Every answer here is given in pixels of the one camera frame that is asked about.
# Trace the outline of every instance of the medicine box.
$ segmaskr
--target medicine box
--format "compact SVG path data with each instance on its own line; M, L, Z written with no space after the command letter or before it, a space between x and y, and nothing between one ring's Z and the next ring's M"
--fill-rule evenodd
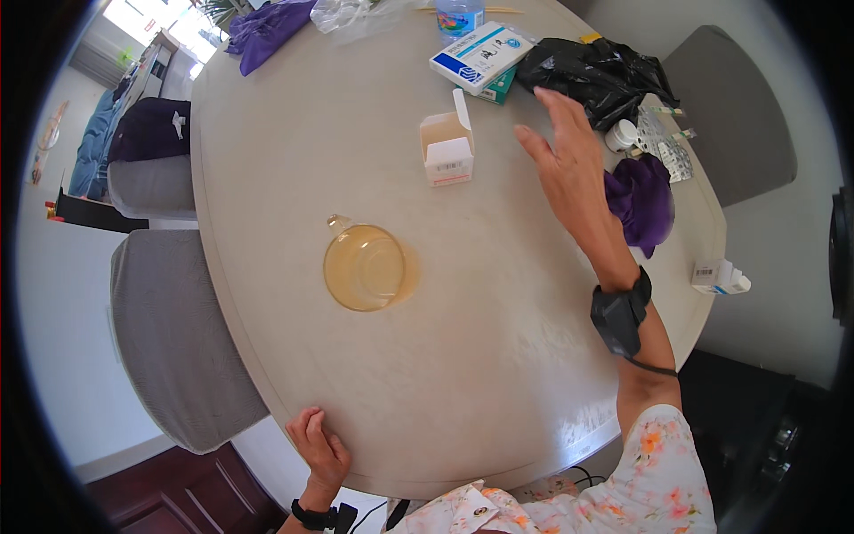
M478 96L534 48L498 22L487 22L430 58L430 68Z
M421 122L421 153L432 187L467 182L475 164L475 140L462 89L453 90L453 113L431 115Z
M751 281L731 261L697 261L691 278L691 286L707 295L733 295L751 288Z
M516 76L516 65L513 65L501 76L496 78L494 82L489 84L489 87L481 91L481 94L477 95L477 98L489 100L492 103L503 106L504 101L507 99L507 92L510 90L510 84L513 83L514 76Z

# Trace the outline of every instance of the floral blouse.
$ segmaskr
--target floral blouse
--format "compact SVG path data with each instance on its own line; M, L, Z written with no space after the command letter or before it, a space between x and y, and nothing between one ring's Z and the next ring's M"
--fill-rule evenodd
M522 504L506 491L483 488L478 480L407 515L389 534L478 530L689 534L717 528L688 423L678 409L659 404L645 410L632 426L614 473L578 496L559 493Z

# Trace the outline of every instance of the purple cloth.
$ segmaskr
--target purple cloth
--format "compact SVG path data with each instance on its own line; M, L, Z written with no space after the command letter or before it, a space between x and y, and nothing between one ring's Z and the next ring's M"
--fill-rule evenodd
M626 243L651 258L655 245L673 228L670 173L664 164L651 154L620 161L613 175L605 173L605 197L611 213L623 223Z
M269 3L245 16L236 16L228 26L229 54L243 54L240 74L248 75L308 22L316 0L283 0Z

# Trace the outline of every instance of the white table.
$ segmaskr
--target white table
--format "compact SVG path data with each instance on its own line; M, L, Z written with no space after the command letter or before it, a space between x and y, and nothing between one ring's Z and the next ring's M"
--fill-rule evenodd
M553 0L497 4L526 14L490 18L534 34L591 32ZM345 484L383 496L432 498L480 477L516 487L619 434L614 360L589 319L596 278L512 133L522 122L551 135L547 113L519 85L503 108L467 97L474 179L431 189L418 124L453 111L453 86L428 67L438 48L425 13L348 46L309 25L246 78L217 52L193 89L199 227L241 357L280 426L325 408L353 452ZM670 238L643 261L679 365L713 301L689 285L693 263L722 257L726 235L694 169L673 186ZM412 298L371 314L332 299L330 214L418 252Z

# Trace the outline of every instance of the person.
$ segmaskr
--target person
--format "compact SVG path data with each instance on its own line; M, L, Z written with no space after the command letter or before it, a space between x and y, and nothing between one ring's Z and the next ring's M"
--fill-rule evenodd
M608 210L598 139L583 106L540 87L536 97L546 106L554 145L527 126L515 134L533 158L540 183L558 221L587 255L602 291L631 290L641 271L623 237L620 220ZM617 362L617 421L623 434L623 456L602 484L580 495L558 493L538 502L521 503L507 491L476 481L437 497L404 517L395 534L511 534L562 532L714 532L711 497L690 429L681 414L676 361L664 324L652 301L638 328L640 352ZM671 374L650 370L670 370ZM341 440L323 428L320 408L303 410L287 425L290 439L311 467L305 510L325 511L350 467ZM307 530L291 515L285 534Z

